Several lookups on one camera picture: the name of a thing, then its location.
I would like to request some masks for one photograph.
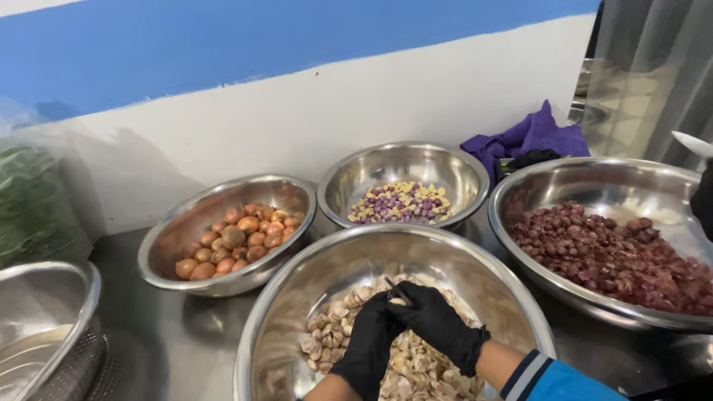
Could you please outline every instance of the metal colander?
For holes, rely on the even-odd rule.
[[[91,264],[0,271],[0,400],[84,400],[106,350],[100,287]]]

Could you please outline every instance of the blue painted stripe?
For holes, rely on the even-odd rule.
[[[596,11],[598,0],[89,0],[0,19],[0,95],[48,120]]]

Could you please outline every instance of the black glove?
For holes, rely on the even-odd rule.
[[[431,347],[448,357],[461,374],[473,377],[481,346],[490,339],[483,326],[474,329],[463,323],[456,310],[432,287],[403,281],[397,285],[414,303],[412,308],[389,303],[388,309]]]
[[[701,177],[701,185],[691,198],[691,211],[703,226],[703,232],[713,241],[713,159]]]
[[[342,376],[364,401],[379,398],[391,343],[406,329],[386,310],[388,296],[388,292],[378,293],[364,304],[354,319],[344,357],[329,371]]]

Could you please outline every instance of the blue sleeve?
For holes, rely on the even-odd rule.
[[[505,401],[626,401],[616,391],[537,350],[515,369],[500,396]]]

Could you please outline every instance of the stainless steel counter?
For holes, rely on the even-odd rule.
[[[322,235],[337,227],[318,211]],[[168,293],[144,283],[136,252],[147,230],[101,238],[91,256],[103,279],[99,315],[111,365],[96,399],[228,401],[235,351],[261,288],[231,298]],[[457,231],[500,258],[528,286],[552,326],[560,359],[629,395],[713,372],[713,337],[634,333],[599,323],[536,288],[495,238],[486,208]]]

